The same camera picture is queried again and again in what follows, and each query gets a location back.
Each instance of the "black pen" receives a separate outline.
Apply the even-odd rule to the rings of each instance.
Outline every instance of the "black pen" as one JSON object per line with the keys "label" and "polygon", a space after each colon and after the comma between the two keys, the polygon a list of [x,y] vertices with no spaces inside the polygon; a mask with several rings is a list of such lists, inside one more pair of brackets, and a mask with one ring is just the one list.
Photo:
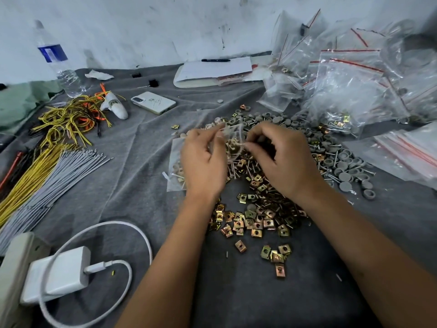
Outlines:
{"label": "black pen", "polygon": [[203,59],[202,62],[231,62],[231,60],[226,60],[226,59],[217,59],[217,60]]}

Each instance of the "gray wire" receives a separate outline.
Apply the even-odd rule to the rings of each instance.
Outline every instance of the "gray wire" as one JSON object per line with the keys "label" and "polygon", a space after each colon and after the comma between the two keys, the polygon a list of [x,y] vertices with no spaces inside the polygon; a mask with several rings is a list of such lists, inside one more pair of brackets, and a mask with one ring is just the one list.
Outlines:
{"label": "gray wire", "polygon": [[97,150],[62,152],[58,163],[44,184],[12,214],[1,228],[0,255],[6,253],[15,236],[35,228],[62,195],[112,159],[103,154],[97,154]]}

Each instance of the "phone case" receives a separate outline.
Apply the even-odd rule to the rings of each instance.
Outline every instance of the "phone case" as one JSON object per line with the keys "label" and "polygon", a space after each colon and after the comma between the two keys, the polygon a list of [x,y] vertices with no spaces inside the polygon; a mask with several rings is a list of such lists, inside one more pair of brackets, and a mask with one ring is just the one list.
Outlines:
{"label": "phone case", "polygon": [[152,92],[144,92],[131,98],[132,103],[156,115],[161,115],[176,106],[176,101],[161,97]]}

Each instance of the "white plastic bottle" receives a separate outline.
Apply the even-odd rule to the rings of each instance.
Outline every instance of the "white plastic bottle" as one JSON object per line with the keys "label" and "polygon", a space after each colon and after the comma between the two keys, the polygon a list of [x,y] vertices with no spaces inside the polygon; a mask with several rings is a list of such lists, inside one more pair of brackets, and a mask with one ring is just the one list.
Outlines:
{"label": "white plastic bottle", "polygon": [[65,93],[71,98],[76,98],[85,91],[85,87],[72,70],[61,45],[58,41],[44,28],[41,21],[35,20],[34,36],[37,47],[46,62],[55,71],[60,86]]}

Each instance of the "gray fabric surface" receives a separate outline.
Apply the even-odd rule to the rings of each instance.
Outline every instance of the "gray fabric surface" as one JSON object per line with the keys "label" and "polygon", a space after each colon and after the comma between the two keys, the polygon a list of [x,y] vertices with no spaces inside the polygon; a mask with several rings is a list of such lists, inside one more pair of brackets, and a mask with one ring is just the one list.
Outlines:
{"label": "gray fabric surface", "polygon": [[[146,233],[155,254],[165,241],[184,196],[183,192],[166,192],[167,181],[161,175],[168,170],[174,131],[170,126],[179,124],[179,132],[186,132],[213,121],[216,116],[229,117],[240,104],[251,106],[251,112],[266,111],[256,103],[264,92],[262,82],[177,89],[173,86],[177,68],[105,70],[115,76],[105,83],[106,88],[128,100],[148,90],[136,87],[156,78],[160,86],[150,91],[175,100],[178,105],[156,116],[127,101],[123,104],[129,119],[119,120],[109,114],[114,124],[112,128],[103,125],[101,138],[96,132],[87,135],[93,148],[114,159],[60,198],[37,226],[36,234],[54,249],[95,223],[125,220]],[[139,71],[143,77],[131,78],[130,74]],[[99,90],[97,81],[93,89],[92,93]],[[218,104],[217,99],[223,99],[224,103]],[[289,107],[286,113],[292,115],[296,111]],[[378,124],[366,129],[366,134],[381,133],[393,127],[399,125]],[[28,139],[21,135],[0,154],[0,173],[11,162],[16,149],[26,142]],[[437,202],[433,192],[379,170],[373,183],[377,193],[375,201],[362,198],[357,185],[354,189],[358,194],[350,194],[348,199],[388,237],[436,274]],[[243,181],[227,185],[221,196],[227,209],[244,209],[236,199],[241,191],[248,191]],[[199,265],[193,327],[379,326],[345,265],[314,224],[302,226],[286,240],[294,252],[286,262],[285,280],[277,280],[274,265],[259,255],[264,244],[276,247],[284,243],[276,233],[266,233],[260,240],[246,232],[243,241],[248,249],[243,254],[235,248],[236,241],[235,236],[227,239],[220,232],[208,233]],[[134,230],[123,226],[106,226],[89,232],[72,247],[81,245],[90,248],[92,263],[124,259],[132,265],[134,279],[127,298],[97,325],[112,327],[149,266],[146,246]],[[97,317],[116,301],[125,287],[127,271],[124,267],[115,267],[115,270],[114,276],[111,269],[97,273],[89,287],[50,302],[49,309],[58,320],[70,325]],[[39,310],[36,310],[34,327],[49,327]]]}

